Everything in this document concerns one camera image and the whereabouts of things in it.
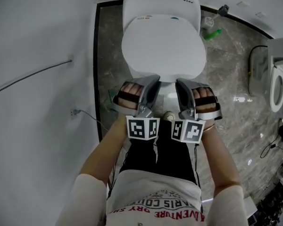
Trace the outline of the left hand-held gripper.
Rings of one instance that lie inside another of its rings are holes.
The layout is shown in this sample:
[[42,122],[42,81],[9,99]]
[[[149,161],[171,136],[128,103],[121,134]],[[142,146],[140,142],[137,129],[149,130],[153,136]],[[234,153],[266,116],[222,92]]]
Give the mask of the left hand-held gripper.
[[[153,106],[161,87],[160,76],[150,75],[126,80],[122,86],[127,83],[135,83],[142,86],[140,97],[119,90],[113,98],[111,110],[126,116],[129,138],[139,140],[155,139],[158,136],[159,118],[153,117]],[[119,106],[119,98],[137,103],[137,109]]]

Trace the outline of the person's right hand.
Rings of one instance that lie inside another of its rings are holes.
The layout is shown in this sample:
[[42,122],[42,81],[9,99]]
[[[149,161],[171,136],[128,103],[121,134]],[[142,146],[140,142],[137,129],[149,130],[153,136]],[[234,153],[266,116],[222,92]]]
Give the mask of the person's right hand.
[[[213,93],[209,88],[197,88],[192,90],[195,99],[203,99],[207,97],[212,97]],[[206,103],[203,105],[196,105],[197,113],[210,113],[216,111],[216,103]]]

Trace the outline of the person's left hand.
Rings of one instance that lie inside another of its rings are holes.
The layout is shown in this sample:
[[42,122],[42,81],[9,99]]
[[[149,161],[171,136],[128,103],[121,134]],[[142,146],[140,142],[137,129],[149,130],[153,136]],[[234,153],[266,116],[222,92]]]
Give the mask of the person's left hand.
[[[127,83],[120,90],[125,93],[133,94],[133,95],[140,97],[141,92],[142,92],[142,86],[140,86],[139,84],[135,84],[135,83]],[[128,101],[122,98],[118,99],[118,105],[121,107],[134,109],[134,110],[136,110],[138,106],[137,103]]]

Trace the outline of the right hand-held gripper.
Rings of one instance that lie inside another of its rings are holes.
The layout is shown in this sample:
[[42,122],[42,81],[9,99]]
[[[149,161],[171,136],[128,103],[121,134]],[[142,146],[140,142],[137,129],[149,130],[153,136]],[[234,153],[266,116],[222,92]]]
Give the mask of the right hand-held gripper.
[[[188,79],[177,79],[175,89],[179,103],[179,119],[172,124],[171,138],[182,143],[199,143],[205,128],[205,122],[208,120],[222,119],[221,107],[217,97],[195,99],[193,89],[209,88],[208,85],[198,85],[197,82]],[[207,103],[216,103],[216,111],[210,113],[197,113],[196,105]]]

